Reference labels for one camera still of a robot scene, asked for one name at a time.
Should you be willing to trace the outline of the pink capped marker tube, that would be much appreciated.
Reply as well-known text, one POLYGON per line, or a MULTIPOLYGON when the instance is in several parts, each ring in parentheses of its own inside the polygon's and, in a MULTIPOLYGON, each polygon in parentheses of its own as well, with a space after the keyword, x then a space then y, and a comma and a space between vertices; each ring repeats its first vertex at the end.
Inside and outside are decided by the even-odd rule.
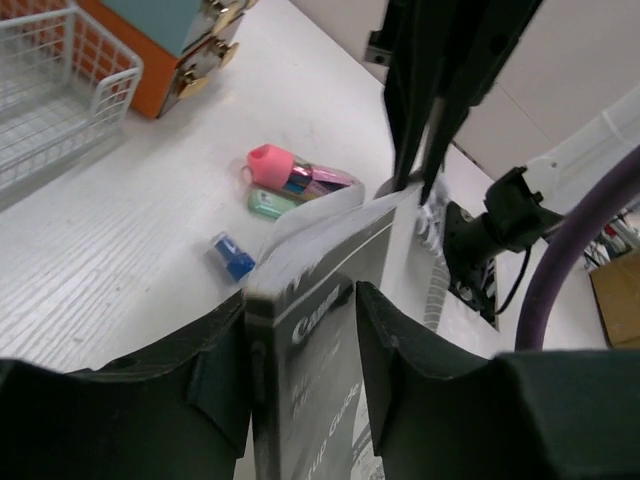
POLYGON ((310 163, 272 144, 250 150, 247 166, 254 184, 300 201, 310 201, 360 184, 353 175, 310 163))

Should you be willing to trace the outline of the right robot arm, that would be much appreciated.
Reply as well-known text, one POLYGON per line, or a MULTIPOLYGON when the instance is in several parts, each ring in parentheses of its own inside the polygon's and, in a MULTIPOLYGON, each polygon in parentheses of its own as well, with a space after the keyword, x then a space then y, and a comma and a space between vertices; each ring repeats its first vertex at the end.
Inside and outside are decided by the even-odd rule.
MULTIPOLYGON (((447 149, 481 104, 540 9, 537 1, 391 1, 365 59, 387 70, 395 150, 391 187, 435 185, 447 149)), ((639 153, 631 91, 550 152, 487 191, 485 213, 453 237, 465 253, 518 252, 557 225, 626 156, 639 153)))

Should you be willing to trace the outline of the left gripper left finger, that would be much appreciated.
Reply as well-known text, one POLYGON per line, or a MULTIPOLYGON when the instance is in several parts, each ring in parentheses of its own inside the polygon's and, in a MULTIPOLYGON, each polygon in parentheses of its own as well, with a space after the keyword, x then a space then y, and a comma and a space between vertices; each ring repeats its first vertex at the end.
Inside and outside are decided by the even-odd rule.
POLYGON ((250 422, 239 295, 99 370, 1 363, 5 479, 230 479, 250 422))

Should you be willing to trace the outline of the grey spiral setup guide booklet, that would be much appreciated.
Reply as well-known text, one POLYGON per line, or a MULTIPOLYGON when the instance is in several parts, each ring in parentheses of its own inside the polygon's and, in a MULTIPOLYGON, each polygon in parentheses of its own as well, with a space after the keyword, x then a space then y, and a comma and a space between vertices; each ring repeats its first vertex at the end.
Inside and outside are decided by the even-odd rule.
POLYGON ((436 330, 449 286, 442 247, 450 190, 356 185, 274 224, 246 283, 253 362, 254 453, 260 479, 381 479, 356 325, 368 282, 436 330))

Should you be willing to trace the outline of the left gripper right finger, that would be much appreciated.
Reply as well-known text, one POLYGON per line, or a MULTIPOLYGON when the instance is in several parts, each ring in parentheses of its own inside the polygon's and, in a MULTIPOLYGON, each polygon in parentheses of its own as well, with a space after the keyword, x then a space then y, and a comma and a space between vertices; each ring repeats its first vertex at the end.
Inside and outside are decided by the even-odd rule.
POLYGON ((639 355, 538 351, 492 359, 356 287, 373 449, 389 479, 635 479, 639 355))

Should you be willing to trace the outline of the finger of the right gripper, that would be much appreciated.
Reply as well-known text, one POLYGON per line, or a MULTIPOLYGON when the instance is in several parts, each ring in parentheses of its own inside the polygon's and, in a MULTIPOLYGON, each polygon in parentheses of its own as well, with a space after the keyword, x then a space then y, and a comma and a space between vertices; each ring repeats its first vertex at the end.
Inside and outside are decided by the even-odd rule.
POLYGON ((444 65, 427 123, 424 194, 434 186, 449 144, 470 110, 491 90, 539 1, 460 1, 447 36, 444 65))
POLYGON ((389 1, 382 26, 370 34, 367 60, 387 68, 383 100, 394 146, 391 189, 421 181, 431 191, 443 160, 419 154, 429 128, 446 108, 480 103, 478 91, 455 94, 453 80, 468 65, 480 20, 478 1, 389 1))

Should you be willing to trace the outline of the clear bottle blue cap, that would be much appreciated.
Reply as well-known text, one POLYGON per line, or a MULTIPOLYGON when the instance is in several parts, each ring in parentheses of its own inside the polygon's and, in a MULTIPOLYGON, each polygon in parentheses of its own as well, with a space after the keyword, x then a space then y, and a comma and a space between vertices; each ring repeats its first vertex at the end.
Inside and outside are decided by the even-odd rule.
POLYGON ((207 255, 236 283, 247 277, 256 265, 253 257, 226 232, 221 232, 211 239, 207 255))

